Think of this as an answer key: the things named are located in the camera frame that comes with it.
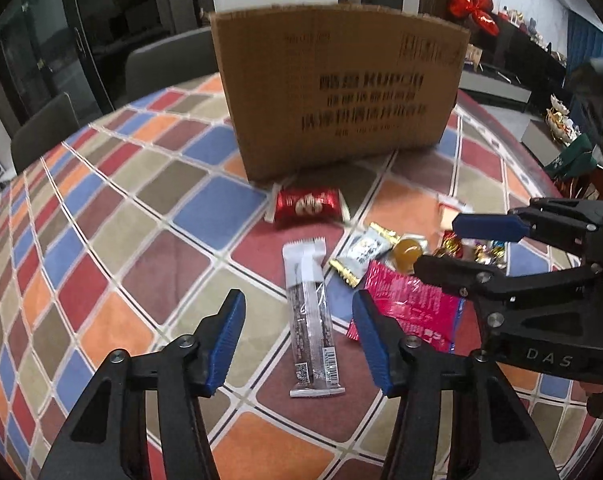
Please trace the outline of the white gold candy packet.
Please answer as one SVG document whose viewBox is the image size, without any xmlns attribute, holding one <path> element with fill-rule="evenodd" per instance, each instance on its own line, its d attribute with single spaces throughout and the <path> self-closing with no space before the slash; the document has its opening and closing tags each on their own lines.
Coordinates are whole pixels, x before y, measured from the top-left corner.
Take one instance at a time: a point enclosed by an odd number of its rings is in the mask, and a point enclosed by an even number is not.
<svg viewBox="0 0 603 480">
<path fill-rule="evenodd" d="M 351 288 L 356 288 L 367 274 L 370 263 L 385 255 L 400 240 L 395 231 L 371 222 L 367 231 L 359 236 L 337 257 L 329 260 L 330 266 Z"/>
</svg>

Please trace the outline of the red balloon bow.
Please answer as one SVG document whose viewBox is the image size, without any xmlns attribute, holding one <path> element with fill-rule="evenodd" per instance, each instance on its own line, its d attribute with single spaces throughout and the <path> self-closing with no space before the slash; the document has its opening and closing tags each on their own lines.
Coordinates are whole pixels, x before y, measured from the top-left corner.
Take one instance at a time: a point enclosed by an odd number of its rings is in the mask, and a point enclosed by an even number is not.
<svg viewBox="0 0 603 480">
<path fill-rule="evenodd" d="M 499 35 L 499 26 L 491 16 L 493 0 L 448 0 L 447 10 L 458 20 L 470 16 L 480 30 L 492 37 Z"/>
</svg>

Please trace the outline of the black glass sliding door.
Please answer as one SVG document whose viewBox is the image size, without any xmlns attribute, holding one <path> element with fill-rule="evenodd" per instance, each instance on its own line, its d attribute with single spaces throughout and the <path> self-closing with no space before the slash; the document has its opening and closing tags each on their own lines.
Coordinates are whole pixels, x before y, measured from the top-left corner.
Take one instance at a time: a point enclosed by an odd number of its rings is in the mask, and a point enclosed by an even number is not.
<svg viewBox="0 0 603 480">
<path fill-rule="evenodd" d="M 17 122 L 61 93 L 81 124 L 128 103 L 128 56 L 173 30 L 168 0 L 11 0 L 0 82 Z"/>
</svg>

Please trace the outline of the blue curtain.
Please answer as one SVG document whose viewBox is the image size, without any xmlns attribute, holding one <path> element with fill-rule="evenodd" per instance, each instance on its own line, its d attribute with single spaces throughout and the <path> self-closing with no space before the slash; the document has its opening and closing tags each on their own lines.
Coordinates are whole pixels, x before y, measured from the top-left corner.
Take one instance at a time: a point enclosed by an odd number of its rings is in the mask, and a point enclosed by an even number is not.
<svg viewBox="0 0 603 480">
<path fill-rule="evenodd" d="M 590 58 L 603 58 L 603 32 L 572 10 L 568 11 L 567 74 Z"/>
</svg>

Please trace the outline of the brown cardboard box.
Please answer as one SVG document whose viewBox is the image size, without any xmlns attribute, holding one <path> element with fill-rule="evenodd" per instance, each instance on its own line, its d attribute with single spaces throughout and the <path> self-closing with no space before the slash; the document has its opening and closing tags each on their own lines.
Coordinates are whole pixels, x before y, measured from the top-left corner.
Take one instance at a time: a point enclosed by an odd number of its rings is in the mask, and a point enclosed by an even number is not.
<svg viewBox="0 0 603 480">
<path fill-rule="evenodd" d="M 296 4 L 210 18 L 248 179 L 440 142 L 469 29 L 363 4 Z"/>
</svg>

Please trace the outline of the clear chocolate bar wrapper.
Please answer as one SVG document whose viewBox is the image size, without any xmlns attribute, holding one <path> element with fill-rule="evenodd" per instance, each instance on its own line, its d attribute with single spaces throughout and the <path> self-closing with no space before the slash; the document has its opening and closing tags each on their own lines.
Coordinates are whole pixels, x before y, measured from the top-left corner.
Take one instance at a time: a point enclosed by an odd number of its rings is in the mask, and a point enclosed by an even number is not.
<svg viewBox="0 0 603 480">
<path fill-rule="evenodd" d="M 285 289 L 291 310 L 290 331 L 296 385 L 292 398 L 339 396 L 333 323 L 325 293 L 323 237 L 295 240 L 282 248 Z"/>
</svg>

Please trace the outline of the red kitkat snack packet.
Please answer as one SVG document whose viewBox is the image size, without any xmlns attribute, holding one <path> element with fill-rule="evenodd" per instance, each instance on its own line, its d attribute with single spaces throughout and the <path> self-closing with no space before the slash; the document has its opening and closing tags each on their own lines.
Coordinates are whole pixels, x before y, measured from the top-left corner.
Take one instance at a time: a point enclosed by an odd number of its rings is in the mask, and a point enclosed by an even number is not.
<svg viewBox="0 0 603 480">
<path fill-rule="evenodd" d="M 338 188 L 317 186 L 316 188 L 272 187 L 265 221 L 282 223 L 288 221 L 336 220 L 348 222 L 350 210 L 345 197 Z"/>
</svg>

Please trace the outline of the pink snack packet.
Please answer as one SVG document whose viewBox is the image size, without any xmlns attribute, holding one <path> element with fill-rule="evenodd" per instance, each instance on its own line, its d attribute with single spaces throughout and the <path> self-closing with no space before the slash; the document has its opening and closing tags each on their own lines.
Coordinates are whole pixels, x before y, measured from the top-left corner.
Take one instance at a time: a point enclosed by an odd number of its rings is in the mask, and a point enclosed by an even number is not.
<svg viewBox="0 0 603 480">
<path fill-rule="evenodd" d="M 455 326 L 463 310 L 461 299 L 379 261 L 369 263 L 363 278 L 349 270 L 339 271 L 339 275 L 352 288 L 364 281 L 377 310 L 394 318 L 406 334 L 419 336 L 440 352 L 453 349 Z"/>
</svg>

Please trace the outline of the white low tv cabinet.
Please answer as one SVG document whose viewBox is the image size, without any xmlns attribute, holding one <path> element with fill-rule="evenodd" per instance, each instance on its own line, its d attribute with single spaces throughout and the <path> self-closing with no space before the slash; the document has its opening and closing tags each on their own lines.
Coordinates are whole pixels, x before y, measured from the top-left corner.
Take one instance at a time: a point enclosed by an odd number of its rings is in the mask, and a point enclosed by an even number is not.
<svg viewBox="0 0 603 480">
<path fill-rule="evenodd" d="M 459 89 L 479 104 L 520 112 L 527 110 L 531 97 L 531 91 L 521 83 L 518 76 L 483 63 L 464 63 Z"/>
</svg>

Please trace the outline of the colourful checkered tablecloth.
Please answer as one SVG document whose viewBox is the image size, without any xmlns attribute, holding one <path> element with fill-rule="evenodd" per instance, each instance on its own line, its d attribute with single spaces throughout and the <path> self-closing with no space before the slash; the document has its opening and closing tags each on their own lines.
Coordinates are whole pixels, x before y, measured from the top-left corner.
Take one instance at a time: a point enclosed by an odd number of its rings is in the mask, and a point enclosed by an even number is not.
<svg viewBox="0 0 603 480">
<path fill-rule="evenodd" d="M 202 401 L 226 479 L 376 479 L 398 404 L 346 335 L 351 289 L 325 274 L 345 393 L 292 399 L 281 250 L 321 237 L 338 255 L 371 223 L 436 246 L 444 197 L 503 212 L 555 194 L 538 163 L 468 100 L 436 148 L 342 162 L 293 179 L 335 186 L 351 218 L 277 228 L 247 181 L 218 77 L 100 118 L 0 194 L 0 460 L 33 479 L 108 352 L 191 333 L 227 292 L 247 300 L 224 385 Z"/>
</svg>

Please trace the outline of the grey dining chair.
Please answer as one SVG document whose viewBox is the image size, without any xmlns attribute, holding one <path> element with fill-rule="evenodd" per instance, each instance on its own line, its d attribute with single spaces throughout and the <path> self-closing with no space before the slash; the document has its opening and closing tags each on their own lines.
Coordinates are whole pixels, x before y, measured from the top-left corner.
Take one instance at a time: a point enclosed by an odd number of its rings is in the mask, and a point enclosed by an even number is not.
<svg viewBox="0 0 603 480">
<path fill-rule="evenodd" d="M 37 159 L 79 129 L 70 96 L 63 92 L 29 118 L 11 141 L 11 156 L 16 174 L 21 174 Z"/>
<path fill-rule="evenodd" d="M 129 54 L 125 65 L 127 102 L 217 72 L 210 27 L 170 36 Z"/>
</svg>

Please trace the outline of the coffee table with items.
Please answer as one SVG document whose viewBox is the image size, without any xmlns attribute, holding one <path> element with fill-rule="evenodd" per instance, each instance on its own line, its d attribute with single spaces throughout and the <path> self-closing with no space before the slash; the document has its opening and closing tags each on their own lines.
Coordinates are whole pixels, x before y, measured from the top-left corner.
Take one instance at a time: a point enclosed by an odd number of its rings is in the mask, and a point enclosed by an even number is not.
<svg viewBox="0 0 603 480">
<path fill-rule="evenodd" d="M 543 119 L 531 120 L 522 144 L 551 180 L 589 174 L 597 166 L 594 146 L 569 117 L 569 109 L 554 94 Z"/>
</svg>

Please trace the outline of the orange jelly cup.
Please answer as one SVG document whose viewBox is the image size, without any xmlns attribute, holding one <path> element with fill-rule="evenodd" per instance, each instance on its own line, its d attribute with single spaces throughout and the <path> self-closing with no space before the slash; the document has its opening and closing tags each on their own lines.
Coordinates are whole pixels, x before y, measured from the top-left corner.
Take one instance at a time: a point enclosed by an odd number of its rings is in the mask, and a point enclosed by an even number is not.
<svg viewBox="0 0 603 480">
<path fill-rule="evenodd" d="M 412 274 L 414 272 L 414 263 L 424 254 L 424 249 L 420 240 L 415 238 L 403 238 L 394 246 L 391 255 L 394 260 L 394 267 L 401 274 Z"/>
</svg>

